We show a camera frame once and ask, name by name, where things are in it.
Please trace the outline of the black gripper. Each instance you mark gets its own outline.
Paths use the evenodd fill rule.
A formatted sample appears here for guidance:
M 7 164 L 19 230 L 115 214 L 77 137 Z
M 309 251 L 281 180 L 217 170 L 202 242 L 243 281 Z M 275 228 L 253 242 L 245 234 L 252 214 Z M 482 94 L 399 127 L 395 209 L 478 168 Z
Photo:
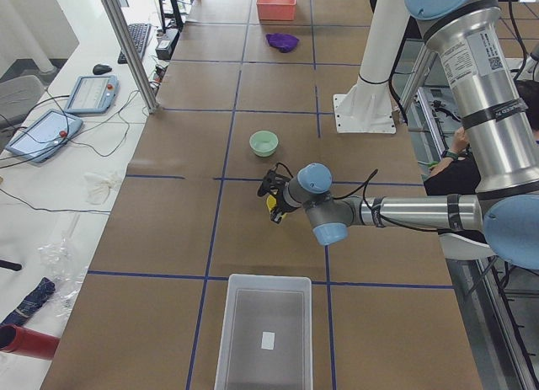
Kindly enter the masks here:
M 295 202 L 292 200 L 287 186 L 272 189 L 269 192 L 269 197 L 274 199 L 274 204 L 269 209 L 272 222 L 280 222 L 286 214 L 295 210 Z

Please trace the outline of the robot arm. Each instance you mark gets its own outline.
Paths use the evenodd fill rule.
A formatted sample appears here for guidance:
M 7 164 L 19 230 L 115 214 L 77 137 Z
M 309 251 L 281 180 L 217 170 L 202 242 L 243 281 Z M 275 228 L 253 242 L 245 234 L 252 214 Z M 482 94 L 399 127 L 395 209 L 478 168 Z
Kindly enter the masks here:
M 427 197 L 368 198 L 366 187 L 340 197 L 330 170 L 311 163 L 285 176 L 271 169 L 258 196 L 270 196 L 279 222 L 303 209 L 322 245 L 351 226 L 402 227 L 489 246 L 521 268 L 538 266 L 538 148 L 532 107 L 511 75 L 494 25 L 498 0 L 398 0 L 438 55 L 465 141 L 444 151 L 424 181 Z

